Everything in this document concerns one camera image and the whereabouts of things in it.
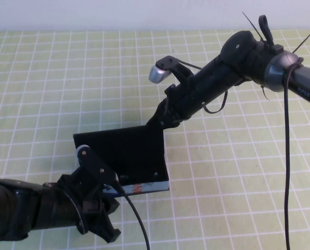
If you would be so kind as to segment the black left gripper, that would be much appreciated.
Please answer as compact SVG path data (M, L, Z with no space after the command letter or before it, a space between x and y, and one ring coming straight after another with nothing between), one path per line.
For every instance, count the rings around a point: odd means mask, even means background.
M102 206L103 173L93 163L80 163L71 174L63 174L58 185L78 206Z

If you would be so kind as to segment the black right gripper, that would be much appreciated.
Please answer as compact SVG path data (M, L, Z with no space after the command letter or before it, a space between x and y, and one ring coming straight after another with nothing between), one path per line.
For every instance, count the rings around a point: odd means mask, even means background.
M166 98L160 103L153 116L147 121L147 126L155 126L156 131L162 132L178 126L189 119L194 109L194 87L183 84L170 85L164 92Z

